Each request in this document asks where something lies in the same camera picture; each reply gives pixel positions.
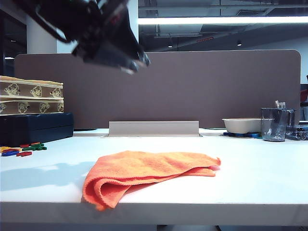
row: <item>red block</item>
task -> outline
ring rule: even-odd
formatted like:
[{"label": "red block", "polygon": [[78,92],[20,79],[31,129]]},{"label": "red block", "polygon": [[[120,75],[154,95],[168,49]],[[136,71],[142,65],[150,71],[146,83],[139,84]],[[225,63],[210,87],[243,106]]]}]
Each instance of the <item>red block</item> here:
[{"label": "red block", "polygon": [[27,147],[29,147],[29,146],[30,146],[29,144],[21,144],[21,145],[20,145],[21,148],[27,148]]},{"label": "red block", "polygon": [[22,156],[22,157],[24,157],[24,156],[27,156],[27,155],[32,155],[32,152],[22,152],[22,153],[19,153],[19,155],[18,156]]},{"label": "red block", "polygon": [[5,149],[2,151],[2,153],[10,152],[10,151],[18,151],[18,149],[10,148],[10,149]]}]

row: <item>black case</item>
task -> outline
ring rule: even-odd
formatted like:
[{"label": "black case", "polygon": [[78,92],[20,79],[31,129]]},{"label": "black case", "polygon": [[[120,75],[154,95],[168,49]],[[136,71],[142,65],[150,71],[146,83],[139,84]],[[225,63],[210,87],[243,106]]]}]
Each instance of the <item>black case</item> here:
[{"label": "black case", "polygon": [[0,116],[0,145],[49,142],[73,136],[72,113]]}]

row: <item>white bowl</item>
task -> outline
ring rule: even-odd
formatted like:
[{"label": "white bowl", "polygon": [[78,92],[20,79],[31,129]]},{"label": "white bowl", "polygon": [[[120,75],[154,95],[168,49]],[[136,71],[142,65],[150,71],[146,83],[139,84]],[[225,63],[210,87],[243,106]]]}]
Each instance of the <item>white bowl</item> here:
[{"label": "white bowl", "polygon": [[222,119],[228,132],[245,134],[261,132],[261,118],[230,118]]}]

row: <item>folded cloth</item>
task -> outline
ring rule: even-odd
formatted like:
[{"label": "folded cloth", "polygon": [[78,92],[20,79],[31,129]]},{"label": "folded cloth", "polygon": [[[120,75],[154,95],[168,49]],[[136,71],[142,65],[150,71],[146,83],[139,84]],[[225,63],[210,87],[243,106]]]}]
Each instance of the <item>folded cloth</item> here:
[{"label": "folded cloth", "polygon": [[162,182],[180,175],[215,176],[220,159],[205,154],[125,151],[100,157],[83,185],[83,198],[103,211],[114,208],[133,185]]}]

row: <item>clear plastic cup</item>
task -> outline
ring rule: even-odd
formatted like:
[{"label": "clear plastic cup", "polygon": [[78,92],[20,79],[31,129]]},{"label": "clear plastic cup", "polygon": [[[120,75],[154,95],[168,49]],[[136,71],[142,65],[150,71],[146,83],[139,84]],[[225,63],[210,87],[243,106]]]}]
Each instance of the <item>clear plastic cup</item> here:
[{"label": "clear plastic cup", "polygon": [[261,109],[261,134],[264,141],[284,141],[288,110],[286,108]]}]

